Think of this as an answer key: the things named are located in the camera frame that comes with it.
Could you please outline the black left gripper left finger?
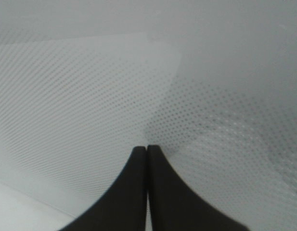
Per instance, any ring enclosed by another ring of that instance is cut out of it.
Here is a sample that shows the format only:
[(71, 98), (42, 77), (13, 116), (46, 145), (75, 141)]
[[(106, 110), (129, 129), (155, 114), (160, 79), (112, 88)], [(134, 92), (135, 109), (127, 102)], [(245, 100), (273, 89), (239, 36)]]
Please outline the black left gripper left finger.
[(147, 212), (146, 148), (136, 146), (119, 176), (62, 231), (144, 231)]

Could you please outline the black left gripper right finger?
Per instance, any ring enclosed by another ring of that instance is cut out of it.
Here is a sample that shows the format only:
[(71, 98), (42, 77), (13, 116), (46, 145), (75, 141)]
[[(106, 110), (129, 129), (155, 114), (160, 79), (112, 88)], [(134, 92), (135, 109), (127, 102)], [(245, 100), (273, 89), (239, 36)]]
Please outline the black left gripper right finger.
[(176, 173), (160, 146), (147, 147), (147, 164), (154, 231), (248, 230), (198, 196)]

